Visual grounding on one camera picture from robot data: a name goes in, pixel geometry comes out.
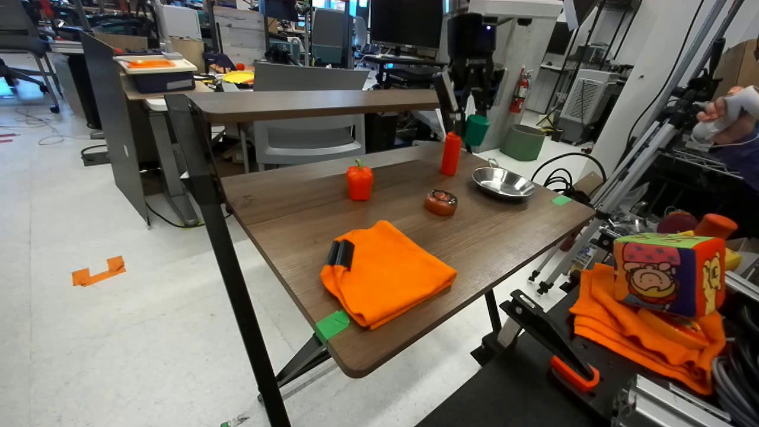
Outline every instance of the orange cloth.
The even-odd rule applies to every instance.
[[[351,271],[321,266],[321,285],[346,313],[368,330],[450,286],[456,271],[416,247],[387,220],[351,229],[336,242],[352,242]]]
[[[639,313],[618,304],[611,293],[613,268],[594,266],[584,271],[574,313],[574,334],[591,338],[662,377],[678,379],[687,388],[709,395],[714,390],[712,361],[725,345],[725,331],[718,313],[696,317],[705,345],[673,342]]]

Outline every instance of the laboratory floor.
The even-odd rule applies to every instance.
[[[33,84],[14,95],[0,81],[0,133],[10,133],[0,140],[0,425],[217,427],[240,414],[265,425],[206,229],[159,218],[147,227],[108,166],[83,166],[81,149],[96,141],[83,120],[67,105],[50,114]],[[546,145],[540,159],[565,149]],[[150,202],[171,216],[161,197]],[[227,226],[281,367],[311,330],[236,220]],[[96,272],[108,255],[122,255],[122,275],[71,285],[72,271]],[[514,286],[533,293],[529,271],[497,299]],[[473,300],[365,379],[324,362],[284,388],[292,425],[414,425],[476,373],[470,350],[485,331],[485,305]]]

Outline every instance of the cardboard box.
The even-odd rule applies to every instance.
[[[722,51],[715,79],[715,97],[725,95],[732,84],[759,84],[759,39],[744,39]]]

